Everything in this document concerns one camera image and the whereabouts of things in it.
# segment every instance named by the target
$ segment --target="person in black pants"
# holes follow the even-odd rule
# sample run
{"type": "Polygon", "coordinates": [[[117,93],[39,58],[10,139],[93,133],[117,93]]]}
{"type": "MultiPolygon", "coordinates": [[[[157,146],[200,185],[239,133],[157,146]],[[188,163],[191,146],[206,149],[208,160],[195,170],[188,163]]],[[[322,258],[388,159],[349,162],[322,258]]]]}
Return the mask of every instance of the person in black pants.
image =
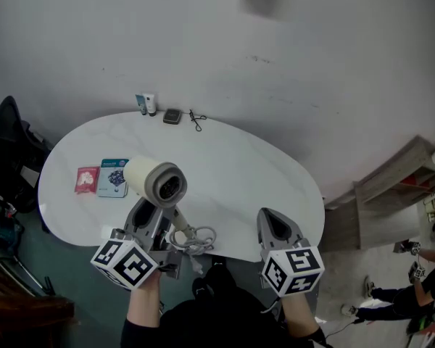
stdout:
{"type": "MultiPolygon", "coordinates": [[[[435,262],[435,251],[421,249],[418,253],[429,262],[435,262]]],[[[435,269],[421,282],[418,278],[410,279],[412,286],[404,289],[379,289],[369,277],[365,279],[365,295],[367,298],[379,299],[391,303],[382,308],[356,308],[344,304],[341,312],[347,316],[356,316],[361,320],[407,320],[435,312],[435,269]]]]}
{"type": "Polygon", "coordinates": [[[284,329],[271,313],[261,313],[266,308],[258,299],[237,287],[225,258],[213,257],[206,276],[193,282],[194,299],[180,303],[161,318],[160,276],[155,271],[132,291],[121,348],[215,346],[235,341],[272,347],[287,343],[298,348],[329,347],[303,294],[282,299],[287,319],[284,329]]]}

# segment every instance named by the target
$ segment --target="marble table top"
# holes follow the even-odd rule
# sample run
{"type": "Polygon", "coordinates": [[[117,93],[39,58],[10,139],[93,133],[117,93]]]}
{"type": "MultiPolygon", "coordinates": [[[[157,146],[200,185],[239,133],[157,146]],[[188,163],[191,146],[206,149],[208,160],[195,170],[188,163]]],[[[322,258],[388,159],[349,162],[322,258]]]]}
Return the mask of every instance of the marble table top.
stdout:
{"type": "Polygon", "coordinates": [[[323,200],[311,175],[271,144],[215,120],[200,120],[195,130],[188,115],[178,125],[140,112],[92,120],[67,134],[43,167],[38,187],[42,218],[58,238],[78,246],[102,242],[102,228],[124,226],[139,196],[122,199],[74,192],[79,167],[103,159],[142,154],[174,162],[188,190],[178,206],[193,227],[217,232],[212,254],[261,260],[256,217],[261,207],[294,220],[310,243],[318,245],[324,227],[323,200]]]}

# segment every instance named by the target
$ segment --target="sneaker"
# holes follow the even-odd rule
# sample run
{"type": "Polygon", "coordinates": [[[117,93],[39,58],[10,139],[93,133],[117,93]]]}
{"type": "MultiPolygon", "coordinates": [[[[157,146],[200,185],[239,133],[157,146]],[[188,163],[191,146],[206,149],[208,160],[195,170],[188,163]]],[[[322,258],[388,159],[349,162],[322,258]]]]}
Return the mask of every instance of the sneaker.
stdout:
{"type": "Polygon", "coordinates": [[[203,278],[195,278],[191,285],[191,290],[194,293],[195,299],[211,297],[210,290],[203,278]]]}
{"type": "Polygon", "coordinates": [[[357,308],[354,305],[343,304],[341,306],[341,313],[342,313],[342,315],[345,315],[348,317],[353,317],[353,316],[356,316],[356,314],[357,314],[357,308]]]}
{"type": "Polygon", "coordinates": [[[366,299],[372,298],[372,290],[374,290],[376,286],[374,282],[370,280],[370,277],[367,275],[364,279],[364,296],[366,299]]]}
{"type": "Polygon", "coordinates": [[[219,255],[213,255],[211,257],[211,266],[214,265],[223,265],[225,267],[225,257],[221,257],[219,255]]]}

